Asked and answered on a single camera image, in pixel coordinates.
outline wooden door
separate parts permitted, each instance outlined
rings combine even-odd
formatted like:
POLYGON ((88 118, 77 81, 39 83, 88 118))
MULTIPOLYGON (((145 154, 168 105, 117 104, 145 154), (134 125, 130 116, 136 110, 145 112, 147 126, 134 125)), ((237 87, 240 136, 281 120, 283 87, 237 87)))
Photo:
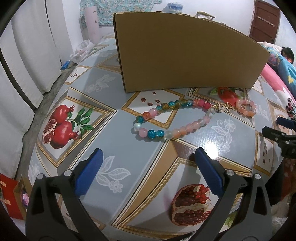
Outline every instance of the wooden door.
POLYGON ((250 37, 257 42, 274 43, 279 27, 279 8, 256 0, 254 20, 252 22, 250 37))

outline bead necklace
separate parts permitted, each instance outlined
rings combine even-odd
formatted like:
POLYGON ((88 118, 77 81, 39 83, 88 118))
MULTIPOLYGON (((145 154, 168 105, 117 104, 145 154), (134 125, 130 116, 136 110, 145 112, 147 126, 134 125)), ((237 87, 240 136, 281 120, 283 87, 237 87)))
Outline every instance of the bead necklace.
MULTIPOLYGON (((237 111, 243 114, 244 116, 252 117, 256 114, 256 106, 253 101, 239 99, 236 102, 235 107, 237 111), (245 109, 244 105, 249 104, 251 106, 251 111, 245 109)), ((200 127, 208 124, 210 119, 212 119, 213 114, 215 112, 230 112, 230 109, 234 109, 230 103, 226 104, 215 104, 212 105, 209 102, 205 102, 204 100, 198 99, 188 99, 188 100, 176 100, 170 101, 169 103, 162 103, 155 108, 152 108, 148 111, 145 111, 142 115, 136 117, 136 123, 133 125, 133 128, 136 132, 139 132, 139 136, 142 138, 148 137, 149 139, 161 139, 165 138, 167 140, 174 138, 179 138, 181 135, 186 135, 188 132, 193 132, 194 130, 199 129, 200 127), (142 128, 142 124, 144 120, 153 119, 157 114, 161 114, 167 110, 178 109, 182 107, 203 107, 206 110, 206 115, 203 118, 194 121, 193 123, 189 123, 186 126, 182 126, 179 129, 173 129, 172 131, 167 130, 164 132, 163 130, 147 130, 142 128)))

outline red pomegranate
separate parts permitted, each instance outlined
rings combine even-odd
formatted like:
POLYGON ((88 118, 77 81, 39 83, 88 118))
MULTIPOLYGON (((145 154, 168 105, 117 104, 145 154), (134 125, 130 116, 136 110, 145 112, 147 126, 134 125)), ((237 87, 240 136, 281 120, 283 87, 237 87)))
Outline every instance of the red pomegranate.
POLYGON ((211 213, 210 188, 191 184, 181 188, 172 201, 172 222, 178 226, 193 226, 204 221, 211 213))
POLYGON ((65 121, 54 129, 50 145, 59 149, 64 147, 69 140, 76 140, 78 137, 78 131, 72 132, 72 124, 69 121, 65 121))
POLYGON ((239 99, 236 93, 226 87, 218 88, 218 96, 224 103, 229 102, 232 106, 235 106, 236 101, 239 99))
POLYGON ((67 119, 68 113, 74 111, 74 107, 74 105, 72 105, 70 108, 64 104, 60 105, 54 110, 49 119, 55 119, 57 121, 57 125, 60 125, 67 119))
POLYGON ((45 126, 43 131, 43 142, 45 144, 49 143, 52 140, 56 125, 57 125, 57 121, 55 119, 51 119, 45 126))

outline black hair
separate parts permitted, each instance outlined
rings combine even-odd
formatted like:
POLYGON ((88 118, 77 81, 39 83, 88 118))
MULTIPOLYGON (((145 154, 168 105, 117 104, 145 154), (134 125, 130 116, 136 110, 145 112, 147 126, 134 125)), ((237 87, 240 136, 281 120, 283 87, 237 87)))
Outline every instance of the black hair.
POLYGON ((283 49, 281 51, 281 54, 284 57, 287 57, 287 58, 291 59, 292 60, 292 63, 294 62, 294 54, 293 54, 292 49, 290 49, 289 47, 283 47, 283 49))

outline white curtain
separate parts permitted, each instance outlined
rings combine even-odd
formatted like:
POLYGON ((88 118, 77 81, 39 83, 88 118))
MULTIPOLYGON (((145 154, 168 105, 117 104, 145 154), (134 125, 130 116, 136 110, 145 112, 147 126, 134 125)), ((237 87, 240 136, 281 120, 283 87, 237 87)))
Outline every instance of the white curtain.
POLYGON ((0 173, 14 178, 22 153, 22 137, 34 112, 12 86, 0 64, 0 173))
POLYGON ((43 99, 43 95, 35 85, 21 59, 15 43, 11 21, 0 38, 0 48, 13 77, 31 103, 38 108, 43 99))
POLYGON ((19 54, 29 75, 41 93, 50 91, 61 75, 61 64, 50 32, 45 2, 27 0, 11 22, 19 54))

